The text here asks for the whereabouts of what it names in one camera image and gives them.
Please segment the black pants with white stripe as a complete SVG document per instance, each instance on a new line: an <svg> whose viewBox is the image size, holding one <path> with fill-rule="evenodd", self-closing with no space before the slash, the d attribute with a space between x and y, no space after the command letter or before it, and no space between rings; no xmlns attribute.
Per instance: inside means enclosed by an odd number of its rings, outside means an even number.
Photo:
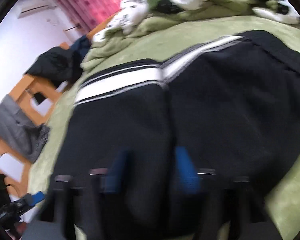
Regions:
<svg viewBox="0 0 300 240"><path fill-rule="evenodd" d="M109 168L126 153L126 226L122 239L194 235L192 204L181 195L175 149L197 169L226 179L247 176L264 198L300 154L300 53L266 31L247 31L187 48L158 62L165 85L135 112L120 107L124 128L77 176Z"/></svg>

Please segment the light blue jeans leg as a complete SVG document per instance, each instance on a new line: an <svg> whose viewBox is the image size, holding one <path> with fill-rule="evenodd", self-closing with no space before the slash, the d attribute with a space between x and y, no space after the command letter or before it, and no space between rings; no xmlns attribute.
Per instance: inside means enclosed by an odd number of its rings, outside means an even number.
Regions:
<svg viewBox="0 0 300 240"><path fill-rule="evenodd" d="M61 224L33 220L27 225L22 235L22 240L62 240L65 239L62 233Z"/></svg>

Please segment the grey pants on headboard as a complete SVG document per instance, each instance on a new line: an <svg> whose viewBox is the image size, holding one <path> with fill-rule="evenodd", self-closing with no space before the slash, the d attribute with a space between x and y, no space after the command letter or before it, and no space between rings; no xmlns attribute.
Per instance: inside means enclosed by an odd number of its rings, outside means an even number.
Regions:
<svg viewBox="0 0 300 240"><path fill-rule="evenodd" d="M34 124L12 97L5 95L0 103L0 137L11 149L35 163L49 132L48 126Z"/></svg>

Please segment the black jacket on headboard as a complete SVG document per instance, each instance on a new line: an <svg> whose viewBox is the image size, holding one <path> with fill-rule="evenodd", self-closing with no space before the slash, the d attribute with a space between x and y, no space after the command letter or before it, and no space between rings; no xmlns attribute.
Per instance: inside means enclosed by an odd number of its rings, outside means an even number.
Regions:
<svg viewBox="0 0 300 240"><path fill-rule="evenodd" d="M56 88L61 83L75 83L82 75L79 54L71 49L53 47L42 53L25 72L32 76L48 79Z"/></svg>

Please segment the navy blue garment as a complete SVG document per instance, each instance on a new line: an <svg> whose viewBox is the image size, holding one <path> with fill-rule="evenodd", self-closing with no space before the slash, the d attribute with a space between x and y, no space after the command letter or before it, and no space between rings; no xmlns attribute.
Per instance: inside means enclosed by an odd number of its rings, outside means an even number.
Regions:
<svg viewBox="0 0 300 240"><path fill-rule="evenodd" d="M78 61L82 62L91 47L91 41L86 35L77 39L71 46L70 50L74 52Z"/></svg>

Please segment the white floral quilt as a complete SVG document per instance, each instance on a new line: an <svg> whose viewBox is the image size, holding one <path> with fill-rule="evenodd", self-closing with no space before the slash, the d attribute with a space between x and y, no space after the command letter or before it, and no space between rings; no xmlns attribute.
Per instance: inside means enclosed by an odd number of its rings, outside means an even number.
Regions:
<svg viewBox="0 0 300 240"><path fill-rule="evenodd" d="M288 0L122 0L119 12L92 36L81 67L90 71L135 39L183 22L249 14L300 24L300 15Z"/></svg>

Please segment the white air conditioner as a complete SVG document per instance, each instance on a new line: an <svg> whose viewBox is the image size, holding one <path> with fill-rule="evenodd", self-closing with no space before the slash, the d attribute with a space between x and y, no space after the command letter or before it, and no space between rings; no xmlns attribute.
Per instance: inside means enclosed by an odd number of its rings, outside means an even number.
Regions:
<svg viewBox="0 0 300 240"><path fill-rule="evenodd" d="M25 18L44 10L55 9L57 5L52 0L23 0L16 5L17 18Z"/></svg>

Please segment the wooden bed frame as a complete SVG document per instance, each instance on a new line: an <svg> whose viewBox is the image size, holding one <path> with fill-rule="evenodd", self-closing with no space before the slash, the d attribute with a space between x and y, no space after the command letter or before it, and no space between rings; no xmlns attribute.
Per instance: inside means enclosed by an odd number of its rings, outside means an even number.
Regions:
<svg viewBox="0 0 300 240"><path fill-rule="evenodd" d="M115 127L128 126L125 118L112 118L111 114L119 114L120 107L135 112L138 106L147 105L148 98L158 98L164 92L158 60L152 58L116 64L94 74L91 74L92 70L83 70L77 81L79 86L68 127L52 173L83 171L84 162L97 157L98 144L110 138L109 134L102 135L101 130L106 128L112 132ZM48 79L27 74L8 95L34 124L48 126L63 93L55 91ZM0 160L7 157L13 159L13 164L8 168L0 167L4 189L12 196L22 197L28 193L29 172L34 163L11 149L0 137Z"/></svg>

